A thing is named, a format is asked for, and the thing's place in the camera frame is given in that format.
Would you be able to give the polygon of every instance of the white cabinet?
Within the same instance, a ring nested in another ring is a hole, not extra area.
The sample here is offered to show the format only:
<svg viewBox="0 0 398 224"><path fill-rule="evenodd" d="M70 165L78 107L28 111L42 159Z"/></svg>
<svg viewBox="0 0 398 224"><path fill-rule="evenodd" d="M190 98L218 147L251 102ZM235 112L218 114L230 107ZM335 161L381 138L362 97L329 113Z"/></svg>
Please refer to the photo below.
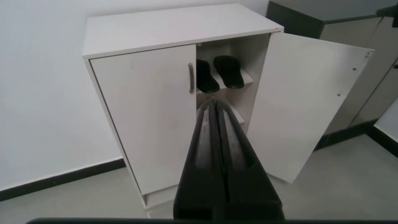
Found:
<svg viewBox="0 0 398 224"><path fill-rule="evenodd" d="M173 199L210 96L231 105L268 173L296 178L372 50L282 31L239 4L88 20L83 58L145 206ZM239 60L244 88L191 90L196 59L216 75L218 55Z"/></svg>

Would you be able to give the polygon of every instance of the door handle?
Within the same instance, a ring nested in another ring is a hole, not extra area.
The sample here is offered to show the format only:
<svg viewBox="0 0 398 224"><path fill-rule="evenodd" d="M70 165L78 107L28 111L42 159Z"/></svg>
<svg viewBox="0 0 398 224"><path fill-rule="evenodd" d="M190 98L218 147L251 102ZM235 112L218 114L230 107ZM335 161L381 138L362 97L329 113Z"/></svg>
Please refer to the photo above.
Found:
<svg viewBox="0 0 398 224"><path fill-rule="evenodd" d="M190 76L190 88L189 88L189 93L193 93L193 90L195 89L194 85L195 85L195 76L193 74L193 65L192 63L188 64L188 68L189 68L189 76Z"/></svg>

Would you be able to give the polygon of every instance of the cabinet shelf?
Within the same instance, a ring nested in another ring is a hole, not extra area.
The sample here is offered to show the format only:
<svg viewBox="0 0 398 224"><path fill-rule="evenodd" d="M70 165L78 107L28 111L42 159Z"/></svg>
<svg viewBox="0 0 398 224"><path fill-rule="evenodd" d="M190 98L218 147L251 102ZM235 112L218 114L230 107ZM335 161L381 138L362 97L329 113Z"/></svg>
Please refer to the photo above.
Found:
<svg viewBox="0 0 398 224"><path fill-rule="evenodd" d="M241 69L241 75L242 75L242 78L243 78L243 83L244 83L245 85L247 85L247 84L253 82L253 79L250 77L250 75L247 74L243 69ZM219 86L220 86L220 90L226 88L226 86L225 86L225 84L224 84L224 82L223 82L223 79L221 78L221 76L220 76L217 72L212 73L211 76L213 76L213 78L218 82L218 84L219 84ZM200 91L200 90L197 88L197 93L203 93L203 92Z"/></svg>

